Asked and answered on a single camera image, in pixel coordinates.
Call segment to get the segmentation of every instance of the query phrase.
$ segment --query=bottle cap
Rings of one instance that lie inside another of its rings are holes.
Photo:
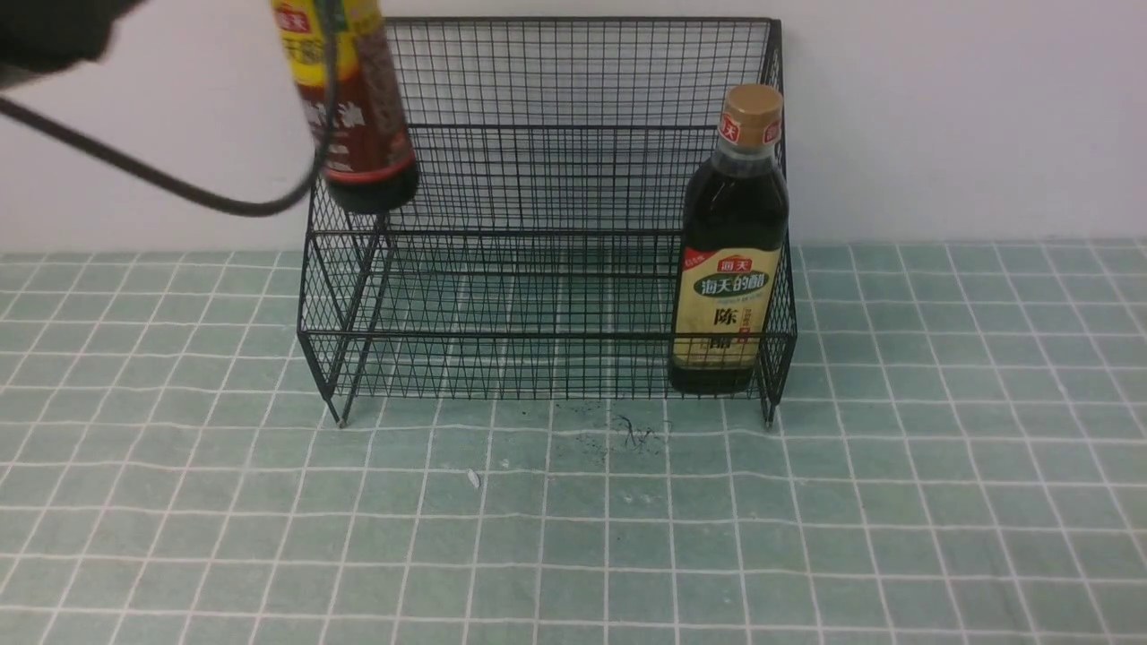
[[[781,139],[785,98],[767,85],[738,85],[725,95],[721,139],[742,148],[771,146]]]

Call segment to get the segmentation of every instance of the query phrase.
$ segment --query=white wall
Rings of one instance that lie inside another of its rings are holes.
[[[1147,0],[391,0],[384,9],[780,17],[797,239],[1147,234]],[[310,146],[272,25],[265,0],[148,0],[102,64],[11,94],[177,176],[266,197],[294,184]],[[0,250],[302,243],[302,209],[270,220],[208,212],[2,121],[0,169]]]

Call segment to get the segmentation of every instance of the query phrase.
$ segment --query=yellow label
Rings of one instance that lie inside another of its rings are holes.
[[[327,0],[335,7],[335,30],[338,33],[338,78],[346,79],[358,70],[354,39],[382,25],[377,0]],[[327,68],[323,61],[325,39],[315,0],[272,0],[283,50],[290,61],[295,83],[323,87]]]
[[[685,249],[678,334],[729,334],[678,339],[673,359],[688,370],[743,370],[757,360],[780,250]]]

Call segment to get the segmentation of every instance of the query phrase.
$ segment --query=wire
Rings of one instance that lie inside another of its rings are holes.
[[[336,108],[338,104],[338,39],[335,31],[335,1],[337,0],[318,0],[315,2],[325,8],[323,15],[319,20],[319,28],[322,31],[325,40],[323,57],[327,62],[326,123],[322,125],[322,135],[319,138],[319,145],[314,150],[314,160],[311,162],[311,168],[307,170],[306,176],[298,185],[279,199],[268,202],[244,202],[204,191],[2,96],[0,96],[0,114],[46,134],[65,146],[71,146],[76,150],[118,168],[157,188],[198,205],[239,217],[268,217],[278,215],[298,203],[307,194],[314,180],[322,171],[322,165],[327,157],[327,148],[334,141],[335,115],[337,114]]]

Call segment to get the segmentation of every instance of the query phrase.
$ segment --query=black wire basket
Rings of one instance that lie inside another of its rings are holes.
[[[298,337],[335,420],[358,396],[680,396],[666,364],[685,186],[727,90],[782,88],[770,18],[392,18],[419,195],[315,185]],[[783,143],[778,149],[783,168]],[[751,384],[796,345],[788,243]]]

